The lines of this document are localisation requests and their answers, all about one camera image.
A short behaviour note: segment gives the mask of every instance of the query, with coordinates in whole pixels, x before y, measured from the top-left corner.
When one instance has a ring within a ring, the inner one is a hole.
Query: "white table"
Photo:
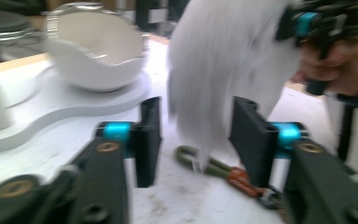
[[[161,115],[164,140],[159,155],[156,186],[135,189],[132,183],[132,160],[126,161],[132,223],[282,223],[275,212],[265,210],[254,199],[235,190],[222,179],[196,175],[174,160],[173,150],[182,145],[183,141],[177,137],[174,125],[168,121],[166,51],[167,45],[152,41],[150,62],[145,69],[153,83],[148,97],[161,96],[163,99]],[[0,152],[0,181],[23,174],[42,175],[49,181],[61,165],[88,143],[99,122],[136,121],[139,119],[138,110],[133,108],[112,116],[72,118],[51,124],[26,144]],[[324,102],[320,98],[285,88],[270,120],[303,122],[312,132],[314,140],[329,147],[334,145],[330,125],[326,122]],[[231,165],[238,164],[238,159],[229,153],[222,160]],[[280,178],[279,175],[275,176],[273,182],[280,182]]]

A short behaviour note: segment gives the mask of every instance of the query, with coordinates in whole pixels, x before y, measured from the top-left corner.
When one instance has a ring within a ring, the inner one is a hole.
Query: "white base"
[[[1,92],[12,125],[0,130],[0,150],[18,147],[50,124],[71,117],[103,116],[124,112],[141,103],[151,81],[142,72],[130,85],[112,92],[85,91],[68,84],[50,63],[38,71],[0,73]]]

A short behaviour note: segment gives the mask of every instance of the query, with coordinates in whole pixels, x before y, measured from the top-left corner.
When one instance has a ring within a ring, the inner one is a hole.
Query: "black stool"
[[[0,42],[16,40],[31,32],[32,25],[25,16],[0,10]]]

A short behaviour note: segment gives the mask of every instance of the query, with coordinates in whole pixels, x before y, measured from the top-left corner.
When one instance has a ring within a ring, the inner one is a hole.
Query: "white fabric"
[[[170,44],[170,112],[181,135],[210,150],[227,145],[232,97],[259,103],[266,118],[296,71],[293,40],[274,40],[290,0],[192,0]]]

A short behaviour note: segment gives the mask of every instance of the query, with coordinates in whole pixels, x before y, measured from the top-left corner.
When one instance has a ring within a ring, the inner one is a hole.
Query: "human hand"
[[[300,66],[291,80],[295,83],[307,79],[329,81],[327,90],[349,96],[358,95],[358,36],[338,41],[326,59],[319,60],[320,51],[310,43],[301,46]]]

